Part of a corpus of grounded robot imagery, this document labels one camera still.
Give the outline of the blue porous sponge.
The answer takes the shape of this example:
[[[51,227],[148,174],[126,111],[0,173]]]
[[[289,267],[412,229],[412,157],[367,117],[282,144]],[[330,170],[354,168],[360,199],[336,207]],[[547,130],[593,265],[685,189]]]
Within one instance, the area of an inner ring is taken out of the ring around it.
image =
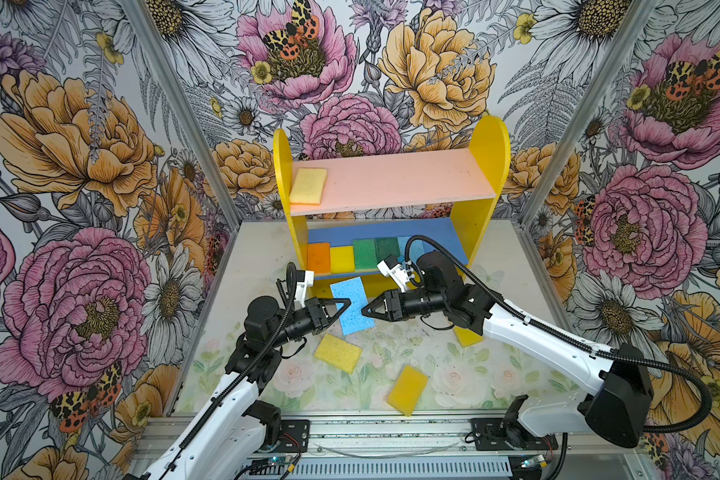
[[[364,284],[360,277],[354,277],[331,285],[335,299],[350,300],[349,307],[340,315],[340,325],[344,336],[371,329],[375,326],[373,318],[362,314],[362,308],[368,304]]]

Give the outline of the bright yellow sponge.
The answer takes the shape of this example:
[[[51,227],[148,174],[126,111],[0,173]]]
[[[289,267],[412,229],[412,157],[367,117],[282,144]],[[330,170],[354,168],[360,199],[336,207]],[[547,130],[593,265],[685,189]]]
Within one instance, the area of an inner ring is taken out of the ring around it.
[[[329,254],[332,274],[346,274],[356,270],[354,248],[351,245],[331,247]]]

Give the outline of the light green sponge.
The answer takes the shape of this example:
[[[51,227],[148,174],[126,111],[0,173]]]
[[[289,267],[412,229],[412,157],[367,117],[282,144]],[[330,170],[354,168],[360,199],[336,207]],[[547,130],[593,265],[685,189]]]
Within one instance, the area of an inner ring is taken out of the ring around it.
[[[377,268],[375,241],[356,239],[352,243],[356,271],[370,271]]]

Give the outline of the orange sponge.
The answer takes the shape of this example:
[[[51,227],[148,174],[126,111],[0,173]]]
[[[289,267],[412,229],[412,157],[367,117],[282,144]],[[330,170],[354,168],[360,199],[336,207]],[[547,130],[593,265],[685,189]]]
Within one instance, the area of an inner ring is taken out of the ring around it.
[[[331,273],[331,246],[329,243],[310,243],[307,245],[307,269],[316,276]]]

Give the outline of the dark green sponge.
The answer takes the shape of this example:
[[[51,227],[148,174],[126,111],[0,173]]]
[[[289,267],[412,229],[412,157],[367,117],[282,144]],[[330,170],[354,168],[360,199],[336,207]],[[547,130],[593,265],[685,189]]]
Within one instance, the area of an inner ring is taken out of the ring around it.
[[[395,261],[400,258],[400,246],[397,237],[380,237],[374,240],[376,263],[392,256]]]

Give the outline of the light blue sponge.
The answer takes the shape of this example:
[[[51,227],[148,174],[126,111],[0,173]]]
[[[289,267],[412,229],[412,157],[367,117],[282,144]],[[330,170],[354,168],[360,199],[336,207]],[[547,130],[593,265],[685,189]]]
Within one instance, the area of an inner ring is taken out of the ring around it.
[[[397,238],[398,247],[399,247],[399,255],[398,255],[398,261],[400,263],[403,263],[405,261],[405,251],[406,251],[406,245],[409,241],[409,236],[399,236]],[[422,255],[425,254],[425,246],[426,244],[421,241],[415,241],[412,243],[410,249],[409,249],[409,255],[407,258],[415,263]]]

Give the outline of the pale yellow sponge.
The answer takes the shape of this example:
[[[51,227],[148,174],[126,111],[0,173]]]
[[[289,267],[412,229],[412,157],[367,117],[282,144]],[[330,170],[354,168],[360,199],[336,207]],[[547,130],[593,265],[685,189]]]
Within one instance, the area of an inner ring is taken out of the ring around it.
[[[299,169],[289,194],[290,203],[298,205],[319,205],[322,200],[327,176],[327,169]]]

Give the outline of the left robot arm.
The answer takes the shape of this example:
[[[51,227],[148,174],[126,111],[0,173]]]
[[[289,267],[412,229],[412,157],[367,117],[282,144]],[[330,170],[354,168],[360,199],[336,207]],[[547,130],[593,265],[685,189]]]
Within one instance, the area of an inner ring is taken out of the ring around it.
[[[248,457],[279,441],[281,410],[260,399],[283,359],[281,347],[318,334],[352,305],[347,298],[310,298],[296,310],[271,296],[247,308],[243,334],[214,393],[141,479],[230,479]]]

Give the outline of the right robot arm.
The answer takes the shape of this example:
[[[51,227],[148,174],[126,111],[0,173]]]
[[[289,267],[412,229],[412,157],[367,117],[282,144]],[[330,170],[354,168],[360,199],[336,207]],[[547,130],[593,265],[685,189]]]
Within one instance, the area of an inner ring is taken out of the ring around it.
[[[420,257],[418,287],[387,290],[363,307],[366,317],[386,322],[443,314],[454,326],[512,346],[572,380],[574,393],[517,396],[502,421],[514,443],[526,437],[592,433],[633,448],[643,435],[652,401],[640,351],[625,345],[624,362],[609,359],[609,346],[574,336],[542,321],[487,287],[467,283],[457,263],[434,251]]]

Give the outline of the yellow wooden shelf unit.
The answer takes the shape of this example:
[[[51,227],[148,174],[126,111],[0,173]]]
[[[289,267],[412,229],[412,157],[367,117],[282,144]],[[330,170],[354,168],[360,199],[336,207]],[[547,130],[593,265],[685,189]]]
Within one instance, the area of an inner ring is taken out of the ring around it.
[[[428,235],[459,259],[474,263],[506,183],[511,157],[508,128],[498,117],[481,118],[463,149],[409,152],[357,160],[294,160],[286,133],[273,139],[273,162],[285,218],[300,269],[308,246],[350,245],[356,239]],[[296,173],[324,169],[326,184],[318,205],[294,204],[289,196]],[[349,226],[310,229],[307,219],[325,213],[449,203],[446,220],[358,220]]]

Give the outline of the yellow porous sponge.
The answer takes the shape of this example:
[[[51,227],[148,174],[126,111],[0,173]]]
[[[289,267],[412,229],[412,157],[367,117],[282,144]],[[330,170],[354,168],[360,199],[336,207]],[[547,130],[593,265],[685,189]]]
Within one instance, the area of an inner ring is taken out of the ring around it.
[[[326,334],[314,352],[314,358],[327,365],[352,374],[363,350],[334,335]]]

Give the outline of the golden yellow sponge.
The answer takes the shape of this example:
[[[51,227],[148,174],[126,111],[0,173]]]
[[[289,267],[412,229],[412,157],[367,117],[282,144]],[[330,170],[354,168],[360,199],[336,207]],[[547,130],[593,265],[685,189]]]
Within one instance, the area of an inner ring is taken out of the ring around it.
[[[428,376],[406,365],[387,396],[387,403],[404,416],[411,416],[428,383]]]

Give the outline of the small yellow sponge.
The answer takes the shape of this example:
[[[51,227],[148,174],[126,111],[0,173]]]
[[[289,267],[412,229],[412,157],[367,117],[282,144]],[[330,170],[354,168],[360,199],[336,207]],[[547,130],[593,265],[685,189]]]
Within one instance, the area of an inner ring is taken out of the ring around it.
[[[483,341],[483,337],[480,334],[466,328],[454,327],[453,332],[462,348],[468,348]]]

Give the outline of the aluminium front rail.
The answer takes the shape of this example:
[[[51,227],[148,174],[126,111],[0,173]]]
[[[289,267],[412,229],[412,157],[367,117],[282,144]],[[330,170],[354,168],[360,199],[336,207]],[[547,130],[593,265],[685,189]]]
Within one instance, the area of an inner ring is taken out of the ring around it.
[[[387,455],[477,455],[474,443],[465,442],[475,418],[500,419],[500,410],[419,411],[412,417],[385,412],[307,412],[282,417],[282,426],[308,421],[305,457],[318,458],[350,454],[370,457]],[[190,415],[155,418],[148,422],[134,453],[134,465],[156,460],[192,420]],[[643,453],[640,449],[614,446],[595,434],[571,433],[568,443],[573,455],[620,455]]]

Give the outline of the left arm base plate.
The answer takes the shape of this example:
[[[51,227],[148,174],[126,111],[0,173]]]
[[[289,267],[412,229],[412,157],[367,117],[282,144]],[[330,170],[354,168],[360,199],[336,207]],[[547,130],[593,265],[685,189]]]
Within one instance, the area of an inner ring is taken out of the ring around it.
[[[284,419],[265,426],[261,454],[306,453],[309,445],[311,422],[309,420]]]

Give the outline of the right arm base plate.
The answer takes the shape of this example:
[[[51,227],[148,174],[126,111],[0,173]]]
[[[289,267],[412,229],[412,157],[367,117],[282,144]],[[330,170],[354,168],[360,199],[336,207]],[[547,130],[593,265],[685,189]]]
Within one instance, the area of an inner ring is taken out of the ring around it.
[[[556,451],[554,435],[534,437],[517,422],[500,418],[478,417],[470,420],[470,431],[464,441],[477,451]]]

